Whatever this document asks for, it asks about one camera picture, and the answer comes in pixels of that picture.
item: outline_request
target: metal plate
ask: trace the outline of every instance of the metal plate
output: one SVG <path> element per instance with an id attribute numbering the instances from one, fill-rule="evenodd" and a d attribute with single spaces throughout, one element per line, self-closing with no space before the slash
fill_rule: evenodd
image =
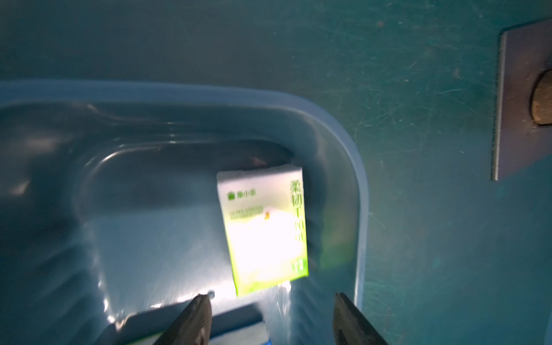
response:
<path id="1" fill-rule="evenodd" d="M 530 112 L 535 83 L 552 68 L 552 20 L 504 32 L 500 58 L 494 180 L 552 153 L 552 127 L 537 125 Z"/>

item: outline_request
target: scratched green floor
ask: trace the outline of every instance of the scratched green floor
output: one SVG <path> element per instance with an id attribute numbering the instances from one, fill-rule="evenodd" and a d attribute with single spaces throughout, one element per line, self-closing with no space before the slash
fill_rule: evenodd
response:
<path id="1" fill-rule="evenodd" d="M 1 1 L 0 78 L 205 83 L 313 100 L 370 183 L 363 311 L 390 344 L 542 344 L 552 158 L 490 181 L 515 0 Z"/>

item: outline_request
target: green surface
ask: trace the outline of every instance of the green surface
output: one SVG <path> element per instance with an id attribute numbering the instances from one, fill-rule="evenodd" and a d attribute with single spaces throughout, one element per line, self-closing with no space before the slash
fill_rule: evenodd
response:
<path id="1" fill-rule="evenodd" d="M 391 344 L 542 344 L 552 158 L 490 181 L 521 0 L 2 1 L 0 78 L 273 89 L 327 109 L 370 183 L 363 311 Z"/>

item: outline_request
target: green and white carton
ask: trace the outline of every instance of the green and white carton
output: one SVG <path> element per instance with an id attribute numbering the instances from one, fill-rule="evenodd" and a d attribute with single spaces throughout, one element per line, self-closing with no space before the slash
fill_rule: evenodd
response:
<path id="1" fill-rule="evenodd" d="M 237 296 L 308 276 L 302 168 L 216 178 Z"/>

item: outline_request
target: transparent plastic tub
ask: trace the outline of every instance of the transparent plastic tub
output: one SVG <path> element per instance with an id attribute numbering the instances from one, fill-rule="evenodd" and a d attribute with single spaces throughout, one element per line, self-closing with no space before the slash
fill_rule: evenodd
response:
<path id="1" fill-rule="evenodd" d="M 274 344 L 330 344 L 334 294 L 362 305 L 367 180 L 318 106 L 235 88 L 29 80 L 0 82 L 0 107 L 3 343 L 123 343 L 210 292 L 217 320 L 256 310 Z M 286 163 L 304 171 L 310 276 L 238 299 L 216 173 Z"/>

